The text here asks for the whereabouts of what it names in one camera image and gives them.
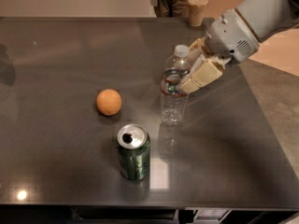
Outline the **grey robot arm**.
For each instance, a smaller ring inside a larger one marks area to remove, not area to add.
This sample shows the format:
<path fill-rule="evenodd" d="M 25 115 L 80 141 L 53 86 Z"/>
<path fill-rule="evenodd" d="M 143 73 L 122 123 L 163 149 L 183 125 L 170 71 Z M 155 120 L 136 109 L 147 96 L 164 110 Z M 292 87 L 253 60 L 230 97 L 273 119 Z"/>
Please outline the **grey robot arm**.
<path fill-rule="evenodd" d="M 190 94 L 222 76 L 227 63 L 242 63 L 269 37 L 299 24 L 299 0 L 245 0 L 211 23 L 190 46 L 192 68 L 177 85 Z"/>

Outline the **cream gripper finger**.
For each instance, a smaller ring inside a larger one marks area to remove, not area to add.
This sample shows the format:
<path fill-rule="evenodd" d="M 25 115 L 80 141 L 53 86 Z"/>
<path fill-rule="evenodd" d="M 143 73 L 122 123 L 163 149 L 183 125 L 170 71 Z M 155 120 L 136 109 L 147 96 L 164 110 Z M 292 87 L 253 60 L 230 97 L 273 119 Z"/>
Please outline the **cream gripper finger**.
<path fill-rule="evenodd" d="M 221 58 L 216 55 L 210 57 L 202 54 L 193 64 L 190 73 L 177 85 L 177 90 L 190 94 L 212 83 L 222 76 L 225 65 L 231 58 Z"/>
<path fill-rule="evenodd" d="M 197 38 L 189 45 L 188 60 L 190 63 L 194 63 L 201 55 L 206 58 L 211 56 L 211 53 L 206 49 L 205 39 L 203 37 Z"/>

